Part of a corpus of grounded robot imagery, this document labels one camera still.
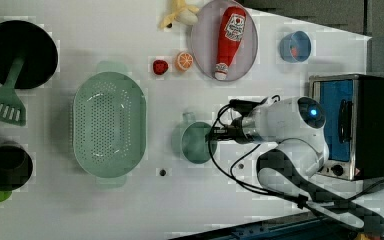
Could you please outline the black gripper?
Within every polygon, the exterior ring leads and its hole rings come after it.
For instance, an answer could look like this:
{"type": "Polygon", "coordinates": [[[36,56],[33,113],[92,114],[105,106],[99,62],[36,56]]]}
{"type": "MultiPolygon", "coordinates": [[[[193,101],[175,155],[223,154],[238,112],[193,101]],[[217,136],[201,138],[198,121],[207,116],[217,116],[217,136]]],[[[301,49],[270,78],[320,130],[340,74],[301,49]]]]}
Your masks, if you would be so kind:
{"type": "Polygon", "coordinates": [[[246,137],[240,127],[228,125],[227,127],[212,127],[208,133],[208,140],[246,142],[246,137]]]}

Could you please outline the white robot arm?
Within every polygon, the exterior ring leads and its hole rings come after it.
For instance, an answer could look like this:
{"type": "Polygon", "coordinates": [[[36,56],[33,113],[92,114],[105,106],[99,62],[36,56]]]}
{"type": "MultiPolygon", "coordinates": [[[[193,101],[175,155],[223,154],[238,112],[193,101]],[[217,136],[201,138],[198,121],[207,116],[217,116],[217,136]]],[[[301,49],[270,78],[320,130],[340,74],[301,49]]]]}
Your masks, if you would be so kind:
{"type": "Polygon", "coordinates": [[[232,99],[220,111],[229,109],[240,116],[229,124],[212,126],[205,141],[274,143],[275,148],[256,159],[262,195],[292,201],[354,231],[384,236],[383,216],[309,181],[329,157],[326,115],[317,101],[309,97],[260,102],[232,99]]]}

